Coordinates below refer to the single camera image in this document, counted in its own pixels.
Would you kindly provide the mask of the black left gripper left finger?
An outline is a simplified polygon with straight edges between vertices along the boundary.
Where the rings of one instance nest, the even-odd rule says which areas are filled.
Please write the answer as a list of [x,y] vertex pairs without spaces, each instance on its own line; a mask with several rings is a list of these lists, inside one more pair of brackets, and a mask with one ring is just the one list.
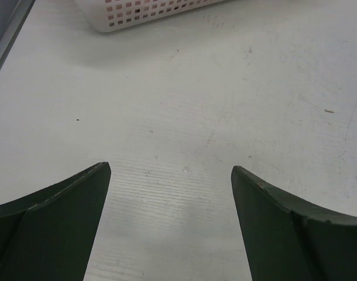
[[0,280],[83,280],[111,179],[97,163],[0,205]]

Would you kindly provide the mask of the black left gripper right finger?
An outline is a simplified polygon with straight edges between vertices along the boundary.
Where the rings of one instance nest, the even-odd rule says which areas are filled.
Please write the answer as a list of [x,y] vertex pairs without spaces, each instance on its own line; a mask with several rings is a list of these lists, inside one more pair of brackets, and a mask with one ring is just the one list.
[[357,217],[315,205],[241,166],[232,191],[252,280],[357,280]]

